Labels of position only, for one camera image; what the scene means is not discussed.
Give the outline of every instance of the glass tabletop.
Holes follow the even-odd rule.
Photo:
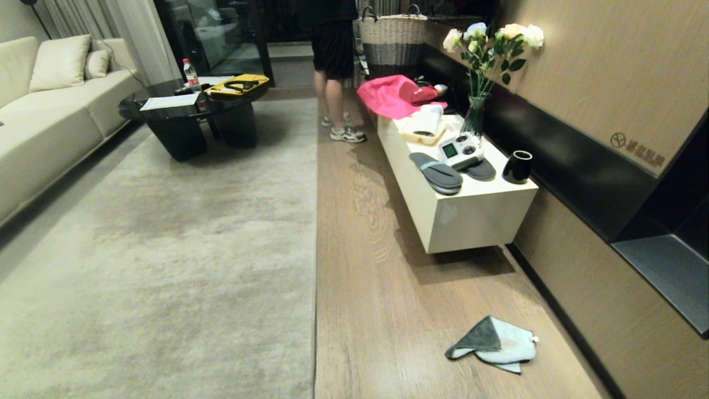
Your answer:
[[[197,101],[192,105],[149,109],[147,111],[140,110],[148,98],[174,96],[174,91],[182,88],[183,84],[184,82],[182,80],[170,80],[168,82],[148,86],[123,99],[118,105],[118,112],[124,118],[134,121],[208,118],[211,115],[221,114],[253,102],[268,91],[268,86],[263,84],[243,96],[217,94],[208,96],[202,92],[197,97]]]

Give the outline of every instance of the red cloth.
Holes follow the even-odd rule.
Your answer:
[[[404,82],[399,88],[399,97],[412,105],[428,104],[438,96],[438,90],[433,86],[419,87],[414,82]]]
[[[420,106],[413,106],[399,96],[399,89],[406,82],[413,83],[404,75],[380,77],[364,83],[357,89],[357,94],[375,114],[402,119],[421,109]],[[444,102],[431,104],[441,104],[443,108],[448,106]]]

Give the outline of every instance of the black mug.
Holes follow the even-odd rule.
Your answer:
[[[532,172],[532,154],[527,151],[515,151],[507,161],[502,178],[510,183],[522,185],[527,182]]]

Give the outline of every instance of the water bottle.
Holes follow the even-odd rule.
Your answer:
[[[202,87],[199,84],[199,78],[197,77],[197,71],[194,70],[194,67],[189,62],[189,58],[183,58],[182,62],[184,63],[182,70],[184,71],[184,76],[187,78],[187,83],[189,83],[190,88],[192,88],[192,92],[194,92],[194,93],[201,92]]]

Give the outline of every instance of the black shorts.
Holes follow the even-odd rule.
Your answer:
[[[329,80],[355,74],[355,34],[351,21],[326,22],[313,29],[313,64]]]

